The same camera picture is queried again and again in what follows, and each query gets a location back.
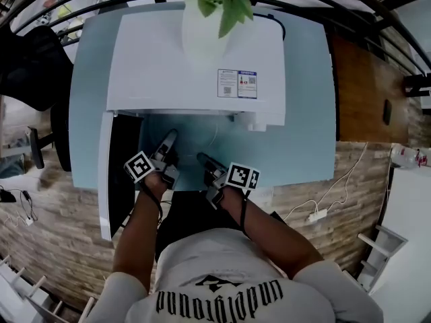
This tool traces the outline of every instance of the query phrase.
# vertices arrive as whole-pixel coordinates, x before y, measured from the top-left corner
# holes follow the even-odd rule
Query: white appliance
[[[284,125],[284,30],[255,16],[237,24],[219,63],[195,68],[181,42],[183,11],[124,15],[107,110],[125,114],[234,115],[250,131]]]

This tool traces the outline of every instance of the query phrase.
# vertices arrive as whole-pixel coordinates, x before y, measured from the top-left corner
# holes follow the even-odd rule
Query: sticker
[[[257,98],[257,73],[238,71],[238,97]]]
[[[254,190],[260,174],[260,171],[248,166],[230,163],[225,183],[245,190]]]
[[[238,97],[238,71],[231,71],[230,69],[218,70],[218,96]]]
[[[144,152],[140,151],[124,164],[124,169],[132,177],[133,183],[138,183],[142,178],[153,172],[154,165]]]

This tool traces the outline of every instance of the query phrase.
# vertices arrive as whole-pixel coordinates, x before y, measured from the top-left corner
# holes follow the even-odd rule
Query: metal frame
[[[0,28],[3,27],[9,27],[9,24],[12,22],[12,20],[21,12],[23,11],[29,4],[34,2],[35,0],[21,0],[18,2],[8,13],[7,15],[0,20]],[[44,9],[43,11],[37,13],[33,17],[31,17],[29,20],[25,21],[21,26],[18,27],[18,29],[15,31],[15,33],[21,31],[26,26],[30,25],[32,22],[37,20],[40,16],[46,14],[49,11],[52,11],[54,8],[65,4],[66,2],[71,0],[59,0],[56,2],[53,6]],[[91,6],[88,6],[86,8],[80,9],[78,11],[74,11],[73,13],[70,13],[66,15],[65,17],[59,18],[53,22],[51,22],[48,26],[53,27],[57,24],[60,24],[62,22],[65,22],[71,18],[77,17],[81,14],[87,13],[89,11],[94,11],[97,9],[102,9],[105,7],[111,7],[114,5],[120,5],[124,4],[128,1],[135,1],[135,0],[110,0],[110,1],[103,1],[101,3],[97,3]],[[162,3],[166,2],[166,0],[154,0],[156,3]],[[324,16],[322,13],[319,13],[316,11],[316,9],[309,9],[307,7],[298,7],[296,5],[292,5],[289,3],[286,3],[285,1],[280,0],[251,0],[252,4],[255,5],[256,3],[264,3],[267,5],[272,5],[286,13],[291,13],[294,15],[298,15],[300,17],[304,17],[309,20],[313,20],[315,22],[318,22],[320,24],[324,25],[330,25],[330,26],[336,26],[337,28],[341,28],[344,31],[352,33],[355,37],[359,39],[363,39],[365,42],[371,44],[373,47],[379,49],[381,52],[386,54],[389,58],[393,59],[398,65],[403,67],[408,73],[416,74],[414,71],[412,71],[409,67],[404,65],[403,62],[401,62],[396,56],[386,51],[383,47],[381,47],[379,44],[377,44],[375,41],[371,40],[371,36],[380,36],[384,40],[386,40],[389,44],[391,44],[397,51],[399,51],[411,64],[413,64],[418,71],[425,75],[426,71],[421,68],[414,59],[409,56],[400,46],[398,46],[397,43],[395,43],[393,40],[391,40],[386,34],[383,33],[383,30],[388,27],[394,27],[396,31],[410,44],[410,46],[415,49],[415,51],[419,54],[419,56],[423,59],[425,64],[431,69],[431,60],[427,57],[425,51],[422,49],[422,47],[418,44],[418,42],[415,40],[415,38],[411,35],[409,30],[383,5],[384,0],[359,0],[363,2],[366,6],[371,8],[376,15],[379,15],[382,17],[382,20],[378,22],[369,22],[365,20],[360,14],[356,13],[355,11],[352,11],[342,5],[340,5],[338,2],[334,0],[318,0],[320,2],[323,2],[328,5],[328,8],[336,9],[340,13],[344,13],[346,16],[349,17],[352,23],[350,23],[349,26],[343,25],[342,23],[332,20],[331,18]],[[59,37],[64,37],[65,35],[68,35],[69,33],[78,31],[82,29],[83,26],[77,26],[75,28],[71,28],[70,30],[65,30],[58,33]],[[76,38],[74,40],[70,40],[63,43],[63,46],[67,46],[70,44],[75,44],[79,42],[79,38]]]

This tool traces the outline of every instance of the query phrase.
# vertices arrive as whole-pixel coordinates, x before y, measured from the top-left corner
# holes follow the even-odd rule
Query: wrist strap
[[[240,218],[240,227],[241,227],[241,231],[243,232],[244,235],[246,235],[248,238],[248,234],[245,232],[245,227],[244,227],[244,222],[245,222],[245,212],[247,210],[247,199],[248,196],[250,195],[250,191],[248,190],[242,198],[242,205],[241,205],[241,218]]]
[[[163,218],[163,210],[162,210],[162,206],[160,206],[159,200],[154,196],[153,192],[150,190],[150,188],[147,187],[147,184],[145,184],[144,181],[140,182],[139,184],[141,185],[142,191],[146,193],[146,195],[148,195],[151,198],[151,200],[153,200],[153,202],[156,204],[160,214],[159,220],[158,220],[158,224],[160,225]]]

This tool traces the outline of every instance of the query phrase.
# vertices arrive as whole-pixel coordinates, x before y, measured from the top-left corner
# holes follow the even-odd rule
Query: person
[[[161,201],[161,177],[145,184]],[[223,195],[215,210],[202,192],[174,193],[158,229],[158,206],[140,192],[86,322],[383,322],[373,299],[305,237],[251,201],[245,235],[241,192],[227,186]]]

